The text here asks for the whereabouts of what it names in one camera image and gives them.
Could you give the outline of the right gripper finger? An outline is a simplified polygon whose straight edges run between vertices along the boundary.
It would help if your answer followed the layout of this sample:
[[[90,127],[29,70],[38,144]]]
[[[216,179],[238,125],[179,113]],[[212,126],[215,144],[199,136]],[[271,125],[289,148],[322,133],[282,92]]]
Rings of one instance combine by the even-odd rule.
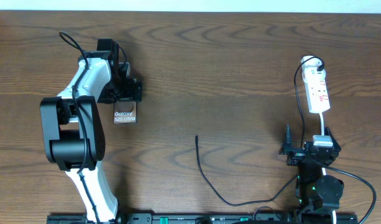
[[[291,145],[292,145],[292,137],[291,137],[290,126],[286,125],[284,140],[283,140],[283,148],[291,148]]]
[[[334,138],[330,128],[327,126],[324,128],[324,135],[329,136],[333,142],[333,146],[338,146],[339,144],[337,143],[336,139]]]

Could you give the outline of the Galaxy S25 Ultra smartphone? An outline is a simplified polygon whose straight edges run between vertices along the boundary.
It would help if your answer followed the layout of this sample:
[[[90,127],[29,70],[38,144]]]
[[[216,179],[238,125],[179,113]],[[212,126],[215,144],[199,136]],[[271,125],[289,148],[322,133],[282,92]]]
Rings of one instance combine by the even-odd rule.
[[[113,113],[114,124],[136,124],[137,103],[135,101],[116,102]]]

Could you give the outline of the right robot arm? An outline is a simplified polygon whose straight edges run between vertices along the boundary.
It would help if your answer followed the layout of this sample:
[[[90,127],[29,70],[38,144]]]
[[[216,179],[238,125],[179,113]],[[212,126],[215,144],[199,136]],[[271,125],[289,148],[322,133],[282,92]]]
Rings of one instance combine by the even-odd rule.
[[[323,135],[314,135],[303,147],[292,144],[290,128],[285,128],[279,153],[287,156],[287,165],[298,168],[295,195],[300,207],[292,212],[294,222],[336,223],[335,211],[339,209],[344,183],[327,175],[325,168],[336,160],[340,151],[328,127]]]

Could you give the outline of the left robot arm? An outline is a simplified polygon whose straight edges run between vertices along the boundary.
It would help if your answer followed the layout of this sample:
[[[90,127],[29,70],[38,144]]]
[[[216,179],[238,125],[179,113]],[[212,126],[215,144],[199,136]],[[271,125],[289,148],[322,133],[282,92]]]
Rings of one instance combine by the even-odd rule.
[[[122,47],[99,39],[94,51],[61,34],[80,51],[78,71],[57,96],[40,102],[45,155],[75,184],[86,207],[84,215],[49,215],[47,223],[125,223],[119,201],[103,170],[106,140],[97,105],[142,100],[142,84],[120,62]]]

